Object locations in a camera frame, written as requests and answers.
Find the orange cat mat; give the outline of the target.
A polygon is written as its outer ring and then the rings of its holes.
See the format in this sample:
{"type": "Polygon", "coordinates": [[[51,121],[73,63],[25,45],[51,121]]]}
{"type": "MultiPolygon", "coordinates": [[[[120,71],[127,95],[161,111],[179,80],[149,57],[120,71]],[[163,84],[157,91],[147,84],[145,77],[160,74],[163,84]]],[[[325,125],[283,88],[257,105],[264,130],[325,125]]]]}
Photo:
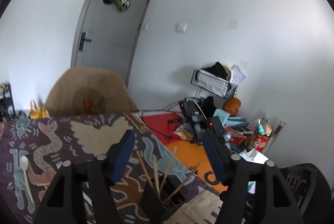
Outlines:
{"type": "Polygon", "coordinates": [[[172,152],[174,147],[177,147],[176,157],[189,169],[195,167],[198,163],[196,174],[197,176],[216,190],[218,193],[227,190],[227,187],[216,180],[215,174],[209,163],[208,157],[203,146],[197,146],[181,140],[167,140],[164,145],[172,152]]]}

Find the black slotted utensil holder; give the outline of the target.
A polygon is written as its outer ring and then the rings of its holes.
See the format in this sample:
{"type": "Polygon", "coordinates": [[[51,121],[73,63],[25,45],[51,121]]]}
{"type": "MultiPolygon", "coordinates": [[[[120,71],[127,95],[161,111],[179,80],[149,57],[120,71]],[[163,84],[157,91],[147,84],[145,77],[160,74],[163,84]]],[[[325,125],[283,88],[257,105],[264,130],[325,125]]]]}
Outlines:
{"type": "Polygon", "coordinates": [[[140,207],[143,210],[150,223],[163,223],[186,202],[185,195],[187,189],[183,186],[169,200],[168,197],[181,184],[181,181],[176,176],[168,176],[165,184],[160,192],[160,197],[155,189],[147,182],[140,201],[140,207]]]}

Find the red cartoon tin can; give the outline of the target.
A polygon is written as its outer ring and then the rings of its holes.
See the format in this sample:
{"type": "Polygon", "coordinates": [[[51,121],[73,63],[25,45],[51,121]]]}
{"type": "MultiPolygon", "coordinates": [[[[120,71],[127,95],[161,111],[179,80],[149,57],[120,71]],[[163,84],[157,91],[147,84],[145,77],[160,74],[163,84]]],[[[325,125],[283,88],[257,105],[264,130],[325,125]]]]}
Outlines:
{"type": "Polygon", "coordinates": [[[246,151],[256,150],[262,152],[269,142],[273,128],[267,123],[266,119],[259,119],[253,134],[247,139],[246,151]]]}

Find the patterned woven table cloth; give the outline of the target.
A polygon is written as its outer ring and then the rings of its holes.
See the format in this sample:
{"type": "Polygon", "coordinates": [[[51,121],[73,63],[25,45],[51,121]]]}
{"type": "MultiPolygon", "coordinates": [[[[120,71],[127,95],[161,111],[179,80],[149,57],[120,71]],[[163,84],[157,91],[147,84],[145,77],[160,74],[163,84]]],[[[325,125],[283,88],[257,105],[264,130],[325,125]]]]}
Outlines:
{"type": "MultiPolygon", "coordinates": [[[[100,114],[47,119],[17,119],[1,123],[1,223],[32,223],[53,176],[57,161],[74,164],[91,161],[106,153],[132,130],[135,145],[122,179],[111,187],[117,210],[124,223],[148,223],[140,207],[146,176],[137,158],[139,151],[149,176],[153,175],[154,154],[158,172],[166,171],[171,152],[164,142],[130,114],[100,114]],[[27,175],[34,204],[25,188],[19,166],[21,156],[29,160],[27,175]]],[[[169,176],[181,182],[194,169],[175,155],[169,176]]],[[[184,185],[186,202],[168,223],[214,223],[221,209],[220,193],[196,174],[184,185]]]]}

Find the green panda plush bag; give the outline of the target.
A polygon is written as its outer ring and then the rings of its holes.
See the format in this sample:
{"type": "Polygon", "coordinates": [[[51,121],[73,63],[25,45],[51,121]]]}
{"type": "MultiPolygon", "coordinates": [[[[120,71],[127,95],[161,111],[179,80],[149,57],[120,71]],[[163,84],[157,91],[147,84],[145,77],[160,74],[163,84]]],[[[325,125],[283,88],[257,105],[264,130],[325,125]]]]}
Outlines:
{"type": "Polygon", "coordinates": [[[118,11],[126,11],[131,6],[130,0],[110,0],[115,4],[118,11]]]}

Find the snack packet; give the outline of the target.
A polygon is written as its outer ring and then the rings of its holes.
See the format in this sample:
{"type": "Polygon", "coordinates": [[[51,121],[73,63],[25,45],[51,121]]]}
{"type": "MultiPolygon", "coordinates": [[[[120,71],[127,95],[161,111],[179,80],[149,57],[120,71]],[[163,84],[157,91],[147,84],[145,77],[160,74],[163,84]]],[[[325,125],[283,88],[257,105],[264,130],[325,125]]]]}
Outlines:
{"type": "Polygon", "coordinates": [[[192,128],[189,123],[183,123],[178,126],[174,131],[176,135],[178,135],[182,140],[190,141],[193,139],[192,128]]]}

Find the white plastic spoon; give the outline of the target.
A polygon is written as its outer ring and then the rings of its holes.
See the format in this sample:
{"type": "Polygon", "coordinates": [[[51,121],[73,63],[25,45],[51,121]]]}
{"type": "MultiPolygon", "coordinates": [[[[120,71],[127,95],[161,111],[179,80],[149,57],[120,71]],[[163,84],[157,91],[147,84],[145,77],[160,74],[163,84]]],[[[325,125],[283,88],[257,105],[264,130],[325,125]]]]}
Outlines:
{"type": "Polygon", "coordinates": [[[30,190],[29,179],[28,179],[28,175],[27,175],[27,170],[29,168],[29,160],[26,156],[21,156],[21,158],[19,160],[19,166],[22,169],[23,174],[24,174],[25,188],[27,190],[29,199],[34,204],[34,200],[33,200],[33,197],[32,197],[32,192],[30,190]]]}

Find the tan upholstered chair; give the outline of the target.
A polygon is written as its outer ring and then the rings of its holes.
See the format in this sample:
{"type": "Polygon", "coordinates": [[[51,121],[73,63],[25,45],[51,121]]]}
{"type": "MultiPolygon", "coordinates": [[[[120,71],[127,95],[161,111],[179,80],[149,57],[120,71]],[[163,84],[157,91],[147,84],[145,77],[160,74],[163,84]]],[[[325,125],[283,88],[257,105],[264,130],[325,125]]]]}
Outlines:
{"type": "Polygon", "coordinates": [[[45,105],[50,116],[138,111],[121,76],[94,67],[68,69],[53,85],[45,105]]]}

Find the light blue box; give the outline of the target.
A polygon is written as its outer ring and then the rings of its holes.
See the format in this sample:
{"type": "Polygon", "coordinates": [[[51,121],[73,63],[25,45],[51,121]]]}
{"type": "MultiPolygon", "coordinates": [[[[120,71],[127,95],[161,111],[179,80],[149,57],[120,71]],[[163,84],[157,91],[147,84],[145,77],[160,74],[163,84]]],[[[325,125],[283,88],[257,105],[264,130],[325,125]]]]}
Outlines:
{"type": "Polygon", "coordinates": [[[226,127],[228,125],[230,114],[221,108],[217,108],[213,114],[213,117],[218,117],[222,126],[226,127]]]}

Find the red plastic basket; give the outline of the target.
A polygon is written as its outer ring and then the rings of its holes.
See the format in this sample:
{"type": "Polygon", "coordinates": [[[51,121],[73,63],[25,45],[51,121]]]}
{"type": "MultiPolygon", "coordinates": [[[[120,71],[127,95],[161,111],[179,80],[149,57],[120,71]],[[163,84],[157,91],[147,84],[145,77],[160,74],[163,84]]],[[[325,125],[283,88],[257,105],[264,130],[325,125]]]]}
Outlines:
{"type": "Polygon", "coordinates": [[[241,134],[240,132],[234,130],[229,126],[226,126],[224,130],[230,135],[229,143],[233,144],[236,147],[240,146],[246,140],[245,135],[241,134]]]}

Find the white plastic fork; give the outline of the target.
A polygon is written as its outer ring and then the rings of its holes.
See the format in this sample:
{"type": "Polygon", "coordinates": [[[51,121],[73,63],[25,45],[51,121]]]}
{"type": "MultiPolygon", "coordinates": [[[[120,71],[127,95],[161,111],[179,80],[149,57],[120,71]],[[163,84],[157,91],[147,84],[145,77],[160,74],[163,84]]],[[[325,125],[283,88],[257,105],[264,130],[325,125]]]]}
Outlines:
{"type": "Polygon", "coordinates": [[[57,161],[56,162],[56,167],[57,169],[60,169],[60,167],[62,166],[63,162],[62,161],[57,161]]]}

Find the black shoe rack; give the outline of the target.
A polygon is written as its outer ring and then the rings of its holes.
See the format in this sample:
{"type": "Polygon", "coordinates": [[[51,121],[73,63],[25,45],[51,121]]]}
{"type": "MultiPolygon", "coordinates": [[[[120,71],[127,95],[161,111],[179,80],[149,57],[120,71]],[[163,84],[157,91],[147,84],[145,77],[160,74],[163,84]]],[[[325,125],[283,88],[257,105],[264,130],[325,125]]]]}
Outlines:
{"type": "Polygon", "coordinates": [[[1,83],[1,119],[11,120],[16,117],[11,85],[1,83]]]}

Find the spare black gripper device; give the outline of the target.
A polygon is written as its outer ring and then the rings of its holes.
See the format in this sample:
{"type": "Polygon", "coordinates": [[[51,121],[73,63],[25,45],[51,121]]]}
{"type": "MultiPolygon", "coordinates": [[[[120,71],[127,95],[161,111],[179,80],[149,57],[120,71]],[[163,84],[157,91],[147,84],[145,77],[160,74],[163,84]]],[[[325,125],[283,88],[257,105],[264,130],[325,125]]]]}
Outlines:
{"type": "Polygon", "coordinates": [[[194,142],[202,145],[203,134],[211,130],[221,143],[228,143],[230,135],[224,130],[218,117],[213,117],[217,107],[212,96],[204,98],[185,98],[178,103],[185,122],[192,128],[194,142]]]}

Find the grey door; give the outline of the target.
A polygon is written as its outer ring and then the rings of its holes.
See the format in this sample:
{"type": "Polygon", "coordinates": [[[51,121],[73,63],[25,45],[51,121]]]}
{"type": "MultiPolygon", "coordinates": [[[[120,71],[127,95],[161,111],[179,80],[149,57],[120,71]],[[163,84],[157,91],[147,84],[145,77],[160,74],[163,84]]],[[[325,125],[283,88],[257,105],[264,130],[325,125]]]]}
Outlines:
{"type": "Polygon", "coordinates": [[[102,0],[85,0],[78,20],[71,66],[104,68],[129,82],[131,67],[150,0],[130,0],[126,11],[102,0]],[[82,52],[78,51],[81,33],[86,33],[82,52]]]}

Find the white wall switch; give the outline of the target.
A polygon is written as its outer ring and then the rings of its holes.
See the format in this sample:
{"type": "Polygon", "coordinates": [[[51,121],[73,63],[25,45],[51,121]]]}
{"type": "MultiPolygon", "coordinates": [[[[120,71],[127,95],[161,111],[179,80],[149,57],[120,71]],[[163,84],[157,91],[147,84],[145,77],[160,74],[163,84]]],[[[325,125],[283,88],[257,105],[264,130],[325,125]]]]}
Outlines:
{"type": "Polygon", "coordinates": [[[177,26],[177,32],[186,32],[187,22],[179,22],[177,26]]]}

